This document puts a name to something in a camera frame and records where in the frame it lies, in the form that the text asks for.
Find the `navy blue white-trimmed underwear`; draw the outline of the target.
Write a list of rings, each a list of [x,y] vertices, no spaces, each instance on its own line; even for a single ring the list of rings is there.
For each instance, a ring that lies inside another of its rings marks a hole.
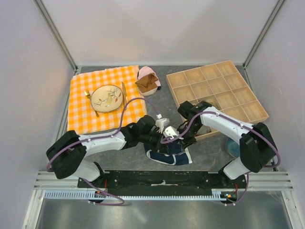
[[[143,146],[146,156],[149,159],[164,165],[182,166],[193,162],[188,148],[181,149],[177,142],[169,144],[169,155],[153,151],[147,144],[143,144]]]

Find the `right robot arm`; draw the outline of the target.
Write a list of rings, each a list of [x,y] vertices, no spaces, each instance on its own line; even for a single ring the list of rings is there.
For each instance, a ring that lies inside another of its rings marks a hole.
[[[216,129],[239,145],[239,157],[225,165],[223,173],[218,176],[222,187],[230,187],[241,175],[258,173],[264,167],[273,168],[281,163],[271,133],[261,122],[255,125],[245,123],[204,101],[196,105],[185,101],[178,107],[178,113],[187,120],[186,127],[179,130],[184,142],[194,143],[195,134],[204,125]]]

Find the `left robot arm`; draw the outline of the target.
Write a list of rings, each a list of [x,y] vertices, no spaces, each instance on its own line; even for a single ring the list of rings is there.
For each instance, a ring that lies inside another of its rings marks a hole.
[[[88,180],[93,187],[101,187],[105,181],[102,169],[98,163],[86,161],[86,157],[133,148],[139,143],[158,148],[163,131],[169,124],[169,119],[161,115],[157,115],[156,120],[145,115],[136,123],[108,133],[78,135],[74,130],[68,131],[47,150],[47,170],[57,179],[75,176]]]

